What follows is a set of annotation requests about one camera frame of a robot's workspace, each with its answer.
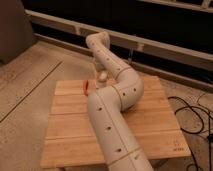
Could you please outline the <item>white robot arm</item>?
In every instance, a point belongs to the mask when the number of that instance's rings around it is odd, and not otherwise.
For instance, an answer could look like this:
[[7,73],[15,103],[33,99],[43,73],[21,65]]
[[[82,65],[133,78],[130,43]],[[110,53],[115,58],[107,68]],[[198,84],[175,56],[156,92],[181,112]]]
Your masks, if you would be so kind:
[[109,71],[116,83],[103,84],[88,95],[87,111],[109,171],[154,171],[144,151],[128,127],[122,112],[131,108],[143,95],[138,73],[113,54],[107,32],[86,37],[93,52],[97,71],[106,80]]

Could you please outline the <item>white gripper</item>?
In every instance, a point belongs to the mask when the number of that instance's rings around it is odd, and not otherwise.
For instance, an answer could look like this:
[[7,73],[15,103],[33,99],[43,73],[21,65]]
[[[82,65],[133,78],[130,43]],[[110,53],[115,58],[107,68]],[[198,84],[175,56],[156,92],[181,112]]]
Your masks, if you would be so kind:
[[96,87],[103,88],[107,84],[108,71],[97,58],[94,59],[94,67],[96,71]]

